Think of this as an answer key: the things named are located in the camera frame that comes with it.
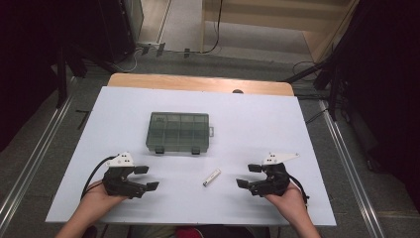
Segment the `gray plastic box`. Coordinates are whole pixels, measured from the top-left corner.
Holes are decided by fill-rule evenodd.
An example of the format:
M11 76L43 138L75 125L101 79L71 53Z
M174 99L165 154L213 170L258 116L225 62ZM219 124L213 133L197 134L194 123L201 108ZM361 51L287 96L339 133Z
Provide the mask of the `gray plastic box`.
M209 115L205 113L152 112L146 145L149 151L207 152Z

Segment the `white marker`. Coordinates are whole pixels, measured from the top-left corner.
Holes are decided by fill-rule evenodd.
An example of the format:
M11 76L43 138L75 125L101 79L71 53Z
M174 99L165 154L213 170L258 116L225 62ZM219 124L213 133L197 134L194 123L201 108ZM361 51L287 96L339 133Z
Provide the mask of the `white marker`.
M211 176L209 178L207 178L207 180L203 183L204 186L207 186L212 180L214 180L219 174L221 173L221 171L219 169L217 169L216 171L213 172L213 174L211 174Z

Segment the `white tabletop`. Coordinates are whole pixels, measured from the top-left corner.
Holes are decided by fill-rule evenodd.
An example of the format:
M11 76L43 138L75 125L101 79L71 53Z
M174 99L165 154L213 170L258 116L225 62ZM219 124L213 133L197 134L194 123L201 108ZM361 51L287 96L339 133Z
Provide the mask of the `white tabletop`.
M155 155L146 147L153 111L208 113L214 137L207 153ZM300 180L315 225L336 225L297 98L200 91L103 87L52 203L47 222L65 222L80 199L93 169L103 159L130 152L146 175L159 181L156 191L123 201L103 219L130 224L284 225L287 221L263 197L238 188L236 179L265 179L250 173L269 152L298 153L285 162ZM207 187L213 171L222 173ZM92 181L103 178L103 166Z

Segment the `person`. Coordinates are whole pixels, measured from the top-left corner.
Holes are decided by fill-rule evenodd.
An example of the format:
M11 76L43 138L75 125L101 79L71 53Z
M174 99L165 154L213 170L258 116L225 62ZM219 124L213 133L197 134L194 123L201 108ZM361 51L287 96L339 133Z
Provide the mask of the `person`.
M277 208L299 237L321 237L309 217L300 189L295 184L291 182L282 196L268 194L264 197ZM127 198L108 195L101 181L94 182L89 186L73 215L59 230L55 238L82 237L89 227Z

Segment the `black cable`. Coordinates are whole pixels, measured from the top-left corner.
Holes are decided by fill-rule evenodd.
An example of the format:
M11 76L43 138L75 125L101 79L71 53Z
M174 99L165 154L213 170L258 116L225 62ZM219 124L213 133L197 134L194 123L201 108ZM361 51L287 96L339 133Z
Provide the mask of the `black cable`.
M108 157L107 159L105 159L105 160L103 160L103 161L101 161L100 163L99 163L99 165L97 165L96 166L96 168L95 168L95 170L93 170L93 172L92 172L92 174L90 174L90 176L89 176L89 178L87 179L87 182L86 182L86 184L84 185L84 188L83 188L83 192L81 193L81 197L80 197L80 200L83 198L83 196L84 195L86 195L86 192L88 191L88 187L89 187L89 185L90 185L90 181L92 180L92 178L93 178L93 176L95 175L95 173L99 170L99 168L105 163L105 162L107 162L107 161L109 161L109 160L112 160L112 159L114 159L115 157Z
M289 175L289 176L293 180L293 182L300 188L300 191L302 192L302 198L303 198L303 201L305 202L305 204L308 203L309 196L306 195L306 192L303 189L303 186L300 183L300 181L298 179L296 179L295 177L291 176L291 175Z
M328 96L322 96L320 94L294 94L298 100L328 100Z
M105 237L105 233L108 230L108 224L105 224L104 229L102 230L102 234L100 236L100 238L104 238Z
M320 117L325 111L328 111L327 109L324 109L320 112L318 112L317 114L313 115L311 118L309 118L307 121L305 121L305 124L308 125L309 123L315 121L315 119L317 119L318 117Z
M216 43L214 44L213 48L211 50L209 50L209 51L206 51L206 52L189 52L189 54L198 54L198 55L209 54L209 53L213 52L214 49L216 49L217 45L219 45L219 39L220 39L220 18L222 16L222 5L223 5L223 0L220 0L219 16L218 16L218 19L217 19ZM163 51L164 52L170 52L170 53L185 54L185 52L167 51L167 50L163 50Z
M94 186L92 186L92 187L90 187L85 193L87 193L87 192L89 192L92 188L94 188L94 187L96 187L96 186L98 186L98 185L100 185L100 184L102 184L103 182L101 181L101 182L99 182L98 184L96 184L96 185L94 185Z
M296 67L298 65L300 65L301 63L305 63L305 62L310 62L310 63L316 64L314 61L299 61L299 62L295 63L293 68L291 69L291 71L293 72L293 75L296 75L296 71L295 71ZM303 79L302 78L302 80L304 80L304 81L312 81L312 80L315 80L315 79L316 79L316 77L311 78L311 79Z

